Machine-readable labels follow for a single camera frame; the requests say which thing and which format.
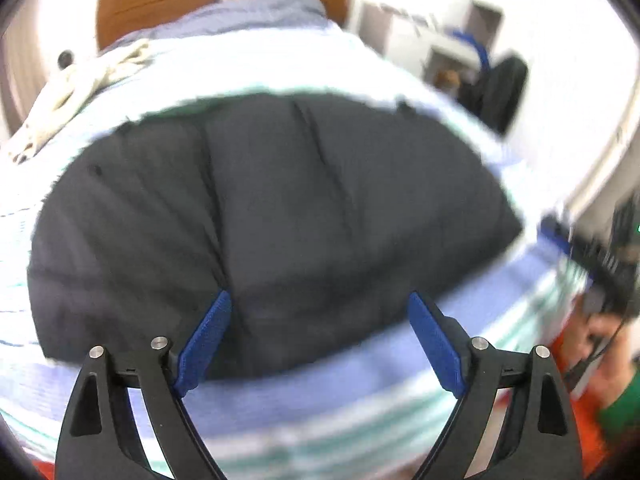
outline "blue strap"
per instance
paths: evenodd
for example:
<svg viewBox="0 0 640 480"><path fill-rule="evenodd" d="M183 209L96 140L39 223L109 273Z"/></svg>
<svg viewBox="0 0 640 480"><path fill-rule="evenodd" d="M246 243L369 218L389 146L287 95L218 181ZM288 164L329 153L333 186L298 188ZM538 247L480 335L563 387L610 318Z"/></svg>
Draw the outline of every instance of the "blue strap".
<svg viewBox="0 0 640 480"><path fill-rule="evenodd" d="M198 386L230 320L231 296L223 290L180 352L178 377L174 383L174 390L180 397Z"/></svg>
<svg viewBox="0 0 640 480"><path fill-rule="evenodd" d="M544 221L538 227L538 236L546 238L564 254L571 256L571 243L553 232L552 229L545 225Z"/></svg>
<svg viewBox="0 0 640 480"><path fill-rule="evenodd" d="M491 64L489 63L489 55L487 54L484 45L476 40L476 38L474 38L471 34L462 32L461 30L451 30L449 31L449 34L460 41L468 43L476 50L478 58L480 59L480 68L483 71L489 70L491 68Z"/></svg>
<svg viewBox="0 0 640 480"><path fill-rule="evenodd" d="M440 386L460 399L466 392L460 356L438 321L415 292L409 296L407 314L409 323L436 373Z"/></svg>

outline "green sleeve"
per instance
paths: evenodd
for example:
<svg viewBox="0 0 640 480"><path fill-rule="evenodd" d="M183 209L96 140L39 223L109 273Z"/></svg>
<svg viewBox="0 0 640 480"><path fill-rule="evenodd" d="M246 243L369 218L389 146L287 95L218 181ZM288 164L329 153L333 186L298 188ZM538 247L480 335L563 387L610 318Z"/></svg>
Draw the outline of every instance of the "green sleeve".
<svg viewBox="0 0 640 480"><path fill-rule="evenodd" d="M616 440L627 426L640 420L640 370L616 402L598 414L598 420L610 442Z"/></svg>

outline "hand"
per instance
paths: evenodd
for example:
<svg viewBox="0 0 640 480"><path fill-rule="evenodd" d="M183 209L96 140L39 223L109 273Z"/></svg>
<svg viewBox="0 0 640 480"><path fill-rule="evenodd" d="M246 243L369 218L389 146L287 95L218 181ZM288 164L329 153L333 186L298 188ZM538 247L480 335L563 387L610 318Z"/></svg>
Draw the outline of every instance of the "hand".
<svg viewBox="0 0 640 480"><path fill-rule="evenodd" d="M569 366L586 359L593 351L590 335L610 339L620 326L620 317L614 314L585 316L582 312L582 296L575 299L574 312L564 332L561 354ZM629 386L636 373L631 362L631 338L629 326L624 326L604 353L598 369L589 380L590 389L603 408L610 406Z"/></svg>

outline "light blue blanket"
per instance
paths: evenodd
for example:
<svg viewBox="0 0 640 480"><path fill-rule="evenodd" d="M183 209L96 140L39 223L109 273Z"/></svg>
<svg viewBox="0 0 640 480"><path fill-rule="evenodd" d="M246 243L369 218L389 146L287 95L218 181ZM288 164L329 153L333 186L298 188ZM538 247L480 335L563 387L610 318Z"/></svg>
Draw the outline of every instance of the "light blue blanket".
<svg viewBox="0 0 640 480"><path fill-rule="evenodd" d="M141 38L192 38L254 28L326 28L331 23L320 0L212 0L209 5L185 14L174 22L131 32L106 50L131 44Z"/></svg>
<svg viewBox="0 0 640 480"><path fill-rule="evenodd" d="M472 335L528 350L553 335L564 300L583 276L559 251L536 242L544 204L521 161L447 97L381 60L337 27L242 30L151 42L151 64L97 95L31 161L0 175L0 411L23 444L52 460L78 370L45 360L31 320L26 267L30 237L56 179L95 139L127 120L197 98L258 91L335 92L375 107L407 101L434 114L496 174L524 220L525 235L500 261L442 300ZM132 393L145 450L166 472ZM185 404L230 478L371 476L423 453L453 398L441 391L408 325L290 374L206 383Z"/></svg>

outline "bedding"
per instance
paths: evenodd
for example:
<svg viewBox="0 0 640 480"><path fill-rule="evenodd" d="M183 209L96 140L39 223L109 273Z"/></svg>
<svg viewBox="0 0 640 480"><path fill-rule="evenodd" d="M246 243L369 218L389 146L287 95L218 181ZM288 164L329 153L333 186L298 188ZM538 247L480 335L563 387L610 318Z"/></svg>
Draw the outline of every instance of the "bedding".
<svg viewBox="0 0 640 480"><path fill-rule="evenodd" d="M200 7L174 22L130 32L106 50L142 38L213 36L254 28L326 28L330 23L319 0L225 0Z"/></svg>
<svg viewBox="0 0 640 480"><path fill-rule="evenodd" d="M33 157L94 95L94 92L144 68L148 41L72 64L44 86L20 129L0 150L0 163L20 164Z"/></svg>
<svg viewBox="0 0 640 480"><path fill-rule="evenodd" d="M521 226L494 176L430 117L341 96L256 94L125 124L76 158L33 233L44 355L143 350L231 321L205 378L287 372L406 318Z"/></svg>
<svg viewBox="0 0 640 480"><path fill-rule="evenodd" d="M78 373L43 358L31 318L26 268L42 202L94 140L149 113L197 107L198 99L333 93L384 109L407 102L436 117L499 178L526 226L503 257L442 298L441 309L498 348L527 351L559 330L584 274L536 241L540 214L552 204L536 192L525 165L450 99L337 27L243 30L150 47L149 67L98 94L34 160L1 175L12 186L0 189L0 410L32 454L53 460ZM131 397L149 460L167 473L142 398L137 391ZM289 374L206 382L184 402L230 478L347 479L371 478L425 453L454 399L402 324Z"/></svg>

